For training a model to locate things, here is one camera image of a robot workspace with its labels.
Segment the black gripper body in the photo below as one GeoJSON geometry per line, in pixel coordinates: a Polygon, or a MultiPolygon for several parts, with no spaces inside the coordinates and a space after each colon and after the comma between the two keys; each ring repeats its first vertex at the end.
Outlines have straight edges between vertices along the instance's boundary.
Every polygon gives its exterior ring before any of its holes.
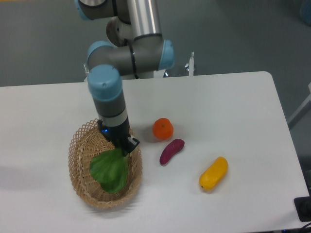
{"type": "Polygon", "coordinates": [[[97,126],[104,138],[112,142],[116,147],[129,148],[130,125],[128,118],[121,125],[114,127],[105,126],[100,119],[97,121],[97,126]]]}

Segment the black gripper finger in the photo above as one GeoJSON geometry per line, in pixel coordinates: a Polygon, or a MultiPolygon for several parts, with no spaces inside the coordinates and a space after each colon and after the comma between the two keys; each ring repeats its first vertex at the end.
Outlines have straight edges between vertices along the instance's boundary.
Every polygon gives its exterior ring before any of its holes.
{"type": "Polygon", "coordinates": [[[123,156],[130,154],[138,145],[140,141],[134,138],[132,135],[126,135],[120,139],[120,146],[123,152],[123,156]]]}

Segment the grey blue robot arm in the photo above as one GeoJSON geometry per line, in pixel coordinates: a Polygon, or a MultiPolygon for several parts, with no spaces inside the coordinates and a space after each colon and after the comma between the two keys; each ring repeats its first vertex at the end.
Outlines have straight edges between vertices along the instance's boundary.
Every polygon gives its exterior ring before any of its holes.
{"type": "Polygon", "coordinates": [[[116,23],[108,41],[94,42],[87,51],[87,83],[100,133],[127,156],[139,140],[130,133],[121,78],[172,68],[173,44],[162,37],[154,0],[77,0],[75,7],[83,19],[116,23]]]}

